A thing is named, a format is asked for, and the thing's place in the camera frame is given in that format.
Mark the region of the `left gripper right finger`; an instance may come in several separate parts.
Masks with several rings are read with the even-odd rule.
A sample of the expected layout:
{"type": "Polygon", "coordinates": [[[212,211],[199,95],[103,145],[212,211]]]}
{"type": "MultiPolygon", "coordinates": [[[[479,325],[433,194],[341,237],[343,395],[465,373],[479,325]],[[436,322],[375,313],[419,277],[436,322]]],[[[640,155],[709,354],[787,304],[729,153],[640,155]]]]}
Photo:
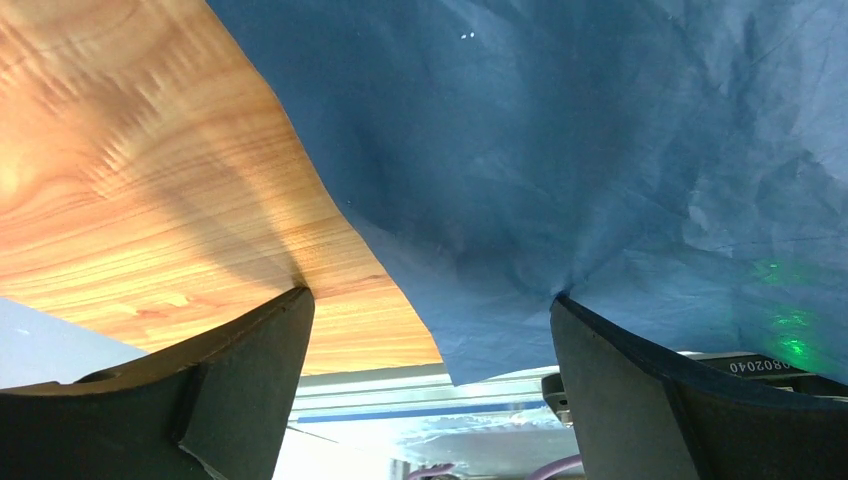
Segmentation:
{"type": "Polygon", "coordinates": [[[847,401],[713,369],[565,296],[550,325],[589,478],[846,477],[847,401]]]}

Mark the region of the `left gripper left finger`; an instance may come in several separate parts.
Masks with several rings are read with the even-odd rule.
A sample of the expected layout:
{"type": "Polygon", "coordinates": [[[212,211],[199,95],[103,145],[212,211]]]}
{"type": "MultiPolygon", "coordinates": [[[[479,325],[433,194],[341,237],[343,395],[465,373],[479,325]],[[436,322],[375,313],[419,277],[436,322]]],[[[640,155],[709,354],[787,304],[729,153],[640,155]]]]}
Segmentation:
{"type": "Polygon", "coordinates": [[[298,287],[73,383],[3,389],[2,477],[271,478],[314,313],[298,287]]]}

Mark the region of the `blue wrapping paper sheet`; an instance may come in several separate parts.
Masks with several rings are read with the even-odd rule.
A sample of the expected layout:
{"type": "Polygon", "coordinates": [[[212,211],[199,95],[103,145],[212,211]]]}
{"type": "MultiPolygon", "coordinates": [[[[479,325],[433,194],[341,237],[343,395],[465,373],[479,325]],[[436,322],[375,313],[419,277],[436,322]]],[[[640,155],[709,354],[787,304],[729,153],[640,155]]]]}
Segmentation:
{"type": "Polygon", "coordinates": [[[452,381],[566,295],[847,379],[843,1],[214,1],[452,381]]]}

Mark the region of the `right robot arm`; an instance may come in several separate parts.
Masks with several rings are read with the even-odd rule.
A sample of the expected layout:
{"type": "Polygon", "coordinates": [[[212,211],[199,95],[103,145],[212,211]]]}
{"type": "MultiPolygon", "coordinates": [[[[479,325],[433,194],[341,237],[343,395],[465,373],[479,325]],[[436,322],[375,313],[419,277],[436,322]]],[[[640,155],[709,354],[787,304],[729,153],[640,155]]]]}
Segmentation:
{"type": "MultiPolygon", "coordinates": [[[[763,355],[748,352],[723,354],[680,352],[680,355],[724,373],[773,388],[836,401],[847,401],[846,385],[763,355]]],[[[574,420],[560,374],[543,377],[541,389],[549,409],[566,428],[572,428],[574,420]]]]}

